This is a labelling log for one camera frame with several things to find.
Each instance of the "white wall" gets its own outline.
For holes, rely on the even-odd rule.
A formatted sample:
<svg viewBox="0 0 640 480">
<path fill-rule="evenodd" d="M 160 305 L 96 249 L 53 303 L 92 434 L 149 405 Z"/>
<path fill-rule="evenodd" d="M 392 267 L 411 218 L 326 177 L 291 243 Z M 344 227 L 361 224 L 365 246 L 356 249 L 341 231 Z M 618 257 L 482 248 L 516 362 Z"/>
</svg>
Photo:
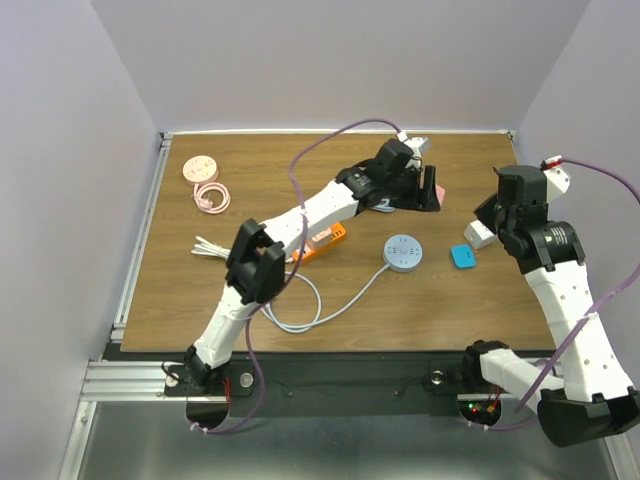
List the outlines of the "white wall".
<svg viewBox="0 0 640 480">
<path fill-rule="evenodd" d="M 515 128 L 589 0 L 92 0 L 163 130 Z"/>
<path fill-rule="evenodd" d="M 156 129 L 85 0 L 0 15 L 0 478 L 57 478 L 107 340 Z"/>
<path fill-rule="evenodd" d="M 640 187 L 640 51 L 637 0 L 593 0 L 516 135 L 520 161 L 562 153 L 606 166 Z M 572 223 L 596 296 L 640 261 L 640 207 L 624 187 L 568 166 L 571 190 L 553 216 Z M 640 388 L 640 283 L 602 310 L 623 366 Z M 640 428 L 631 437 L 640 453 Z"/>
</svg>

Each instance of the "screw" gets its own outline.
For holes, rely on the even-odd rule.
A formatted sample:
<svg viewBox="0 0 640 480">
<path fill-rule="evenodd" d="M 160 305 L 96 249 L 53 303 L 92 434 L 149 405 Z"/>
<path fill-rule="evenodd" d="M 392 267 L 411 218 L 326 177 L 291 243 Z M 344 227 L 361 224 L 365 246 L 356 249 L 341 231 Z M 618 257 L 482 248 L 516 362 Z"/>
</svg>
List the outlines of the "screw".
<svg viewBox="0 0 640 480">
<path fill-rule="evenodd" d="M 431 372 L 431 383 L 434 385 L 440 385 L 442 382 L 444 382 L 444 373 L 440 370 L 434 370 Z"/>
<path fill-rule="evenodd" d="M 240 386 L 242 388 L 249 388 L 251 385 L 253 385 L 253 375 L 249 372 L 240 375 Z"/>
</svg>

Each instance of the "pink round device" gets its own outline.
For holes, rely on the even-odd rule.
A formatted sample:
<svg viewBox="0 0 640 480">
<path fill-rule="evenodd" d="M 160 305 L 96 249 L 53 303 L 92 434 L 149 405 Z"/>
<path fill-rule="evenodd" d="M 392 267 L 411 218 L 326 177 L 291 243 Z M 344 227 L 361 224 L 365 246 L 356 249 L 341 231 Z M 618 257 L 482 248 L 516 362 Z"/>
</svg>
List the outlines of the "pink round device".
<svg viewBox="0 0 640 480">
<path fill-rule="evenodd" d="M 182 174 L 191 185 L 215 182 L 218 178 L 218 164 L 206 155 L 190 158 L 182 167 Z"/>
</svg>

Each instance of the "white round device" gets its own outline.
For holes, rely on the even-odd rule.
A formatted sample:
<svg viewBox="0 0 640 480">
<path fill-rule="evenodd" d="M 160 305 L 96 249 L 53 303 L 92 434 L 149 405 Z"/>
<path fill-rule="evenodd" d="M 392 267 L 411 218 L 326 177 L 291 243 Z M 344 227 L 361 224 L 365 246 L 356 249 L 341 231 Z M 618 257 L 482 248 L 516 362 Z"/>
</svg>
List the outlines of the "white round device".
<svg viewBox="0 0 640 480">
<path fill-rule="evenodd" d="M 218 164 L 207 155 L 190 158 L 182 167 L 184 178 L 191 185 L 215 182 L 218 178 Z"/>
<path fill-rule="evenodd" d="M 384 244 L 382 256 L 394 272 L 412 272 L 422 260 L 422 247 L 409 235 L 394 235 Z"/>
</svg>

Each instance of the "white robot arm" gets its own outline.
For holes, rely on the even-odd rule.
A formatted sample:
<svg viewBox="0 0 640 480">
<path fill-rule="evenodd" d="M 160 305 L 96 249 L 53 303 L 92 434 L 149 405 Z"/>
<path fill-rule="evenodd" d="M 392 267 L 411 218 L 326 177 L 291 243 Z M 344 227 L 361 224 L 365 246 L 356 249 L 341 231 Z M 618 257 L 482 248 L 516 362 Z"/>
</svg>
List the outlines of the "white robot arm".
<svg viewBox="0 0 640 480">
<path fill-rule="evenodd" d="M 342 170 L 319 193 L 279 217 L 258 224 L 253 219 L 241 227 L 227 260 L 229 271 L 222 298 L 203 334 L 185 353 L 187 371 L 197 385 L 212 382 L 214 371 L 227 363 L 234 342 L 261 305 L 284 286 L 285 259 L 306 238 L 336 222 L 348 220 L 373 207 L 382 197 L 405 210 L 440 210 L 435 190 L 435 167 L 423 166 L 426 139 L 408 138 L 384 143 L 376 156 Z"/>
<path fill-rule="evenodd" d="M 475 371 L 481 382 L 498 385 L 525 401 L 538 414 L 549 439 L 566 446 L 621 433 L 637 424 L 640 396 L 613 353 L 599 314 L 591 312 L 594 302 L 585 255 L 575 230 L 566 222 L 547 219 L 548 202 L 565 193 L 570 184 L 557 160 L 547 160 L 541 169 L 496 170 L 498 192 L 476 209 L 478 220 L 465 236 L 482 237 L 477 244 L 487 244 L 490 236 L 499 238 L 517 260 L 556 347 L 561 350 L 568 345 L 562 355 L 564 378 L 546 377 L 535 385 L 539 369 L 500 342 L 476 342 L 467 349 L 466 362 L 476 363 L 468 375 Z M 569 338 L 579 322 L 585 322 L 584 327 Z"/>
</svg>

